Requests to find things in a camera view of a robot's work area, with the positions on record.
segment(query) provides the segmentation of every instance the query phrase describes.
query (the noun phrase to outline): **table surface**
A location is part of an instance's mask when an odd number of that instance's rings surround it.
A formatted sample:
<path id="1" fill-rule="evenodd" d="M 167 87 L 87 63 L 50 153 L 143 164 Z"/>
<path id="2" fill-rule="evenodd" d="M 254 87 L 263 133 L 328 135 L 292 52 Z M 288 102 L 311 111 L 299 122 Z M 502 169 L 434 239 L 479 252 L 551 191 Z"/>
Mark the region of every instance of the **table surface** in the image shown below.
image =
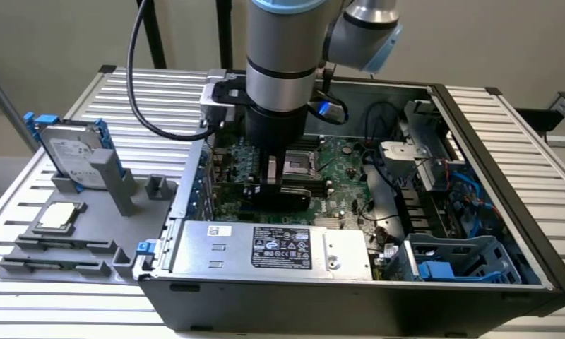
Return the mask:
<path id="1" fill-rule="evenodd" d="M 190 127 L 206 73 L 135 71 L 142 109 L 163 128 Z M 176 177 L 184 169 L 180 147 L 138 126 L 127 106 L 124 72 L 100 75 L 70 116 L 110 123 L 124 166 L 143 175 L 150 169 Z M 172 96 L 188 100 L 174 100 Z M 168 115 L 159 111 L 167 107 Z M 27 229 L 54 191 L 54 166 L 43 151 L 34 156 L 0 200 L 0 259 Z M 175 333 L 163 325 L 138 286 L 0 280 L 0 338 L 238 338 L 235 333 Z M 247 335 L 250 338 L 348 338 L 310 335 Z M 486 339 L 565 339 L 565 308 L 546 318 L 522 317 L 485 335 Z"/>

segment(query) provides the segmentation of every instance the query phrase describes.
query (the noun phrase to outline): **power supply label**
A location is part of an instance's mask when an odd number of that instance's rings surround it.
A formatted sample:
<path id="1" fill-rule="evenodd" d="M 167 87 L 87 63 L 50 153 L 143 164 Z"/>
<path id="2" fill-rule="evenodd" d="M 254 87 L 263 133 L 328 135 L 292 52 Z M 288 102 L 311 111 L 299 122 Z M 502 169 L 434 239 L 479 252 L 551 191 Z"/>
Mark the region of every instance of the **power supply label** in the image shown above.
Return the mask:
<path id="1" fill-rule="evenodd" d="M 311 270 L 310 229 L 254 227 L 252 265 L 256 268 Z"/>

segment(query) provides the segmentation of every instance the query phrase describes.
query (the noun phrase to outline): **white label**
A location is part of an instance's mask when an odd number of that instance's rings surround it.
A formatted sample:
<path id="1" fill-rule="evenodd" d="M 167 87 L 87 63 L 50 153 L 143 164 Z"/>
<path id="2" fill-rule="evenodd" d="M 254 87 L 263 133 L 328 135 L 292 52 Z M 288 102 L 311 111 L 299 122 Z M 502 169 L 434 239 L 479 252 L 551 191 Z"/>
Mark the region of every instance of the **white label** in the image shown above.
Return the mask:
<path id="1" fill-rule="evenodd" d="M 210 237 L 230 237 L 232 233 L 232 226 L 210 226 L 207 228 L 207 235 Z"/>
<path id="2" fill-rule="evenodd" d="M 72 180 L 84 187 L 104 189 L 104 180 L 100 172 L 91 166 L 88 158 L 92 149 L 82 141 L 67 139 L 51 139 L 56 157 L 66 168 Z"/>

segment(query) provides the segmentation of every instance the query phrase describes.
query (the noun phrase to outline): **black pole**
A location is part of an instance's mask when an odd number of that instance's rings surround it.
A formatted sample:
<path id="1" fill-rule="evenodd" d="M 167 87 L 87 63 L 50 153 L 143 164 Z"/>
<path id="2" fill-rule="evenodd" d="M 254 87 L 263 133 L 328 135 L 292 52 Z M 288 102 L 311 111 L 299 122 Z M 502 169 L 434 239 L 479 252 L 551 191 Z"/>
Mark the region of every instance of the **black pole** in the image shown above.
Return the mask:
<path id="1" fill-rule="evenodd" d="M 220 65 L 223 69 L 234 69 L 234 0 L 216 0 L 216 10 Z"/>
<path id="2" fill-rule="evenodd" d="M 150 41 L 152 65 L 156 69 L 167 69 L 166 53 L 163 51 L 162 34 L 159 33 L 158 15 L 155 12 L 155 1 L 147 0 L 147 8 L 144 9 L 144 30 Z"/>

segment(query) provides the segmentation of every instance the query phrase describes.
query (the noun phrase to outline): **green circuit board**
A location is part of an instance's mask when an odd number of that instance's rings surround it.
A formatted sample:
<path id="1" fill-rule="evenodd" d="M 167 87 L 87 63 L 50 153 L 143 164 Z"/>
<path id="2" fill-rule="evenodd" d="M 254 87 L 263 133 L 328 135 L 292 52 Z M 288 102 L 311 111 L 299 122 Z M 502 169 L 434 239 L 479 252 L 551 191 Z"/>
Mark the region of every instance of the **green circuit board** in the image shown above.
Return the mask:
<path id="1" fill-rule="evenodd" d="M 216 183 L 216 221 L 315 225 L 316 218 L 327 217 L 343 220 L 344 229 L 371 228 L 371 225 L 359 225 L 359 217 L 352 211 L 355 200 L 359 206 L 363 206 L 371 199 L 367 181 L 365 177 L 362 178 L 365 148 L 355 147 L 358 142 L 354 138 L 324 137 L 315 150 L 294 150 L 288 153 L 288 158 L 292 154 L 292 156 L 302 156 L 302 159 L 311 159 L 314 171 L 310 175 L 286 174 L 284 178 L 330 182 L 327 189 L 332 189 L 332 192 L 327 194 L 327 197 L 314 196 L 310 208 L 304 211 L 274 213 L 256 210 L 252 208 L 251 201 L 243 198 L 244 188 L 255 184 L 251 179 L 255 179 L 258 173 L 259 151 L 244 138 L 239 138 L 235 144 L 228 145 L 227 159 L 223 161 L 220 170 L 220 173 L 224 173 L 226 167 L 235 167 L 235 175 L 222 174 Z"/>

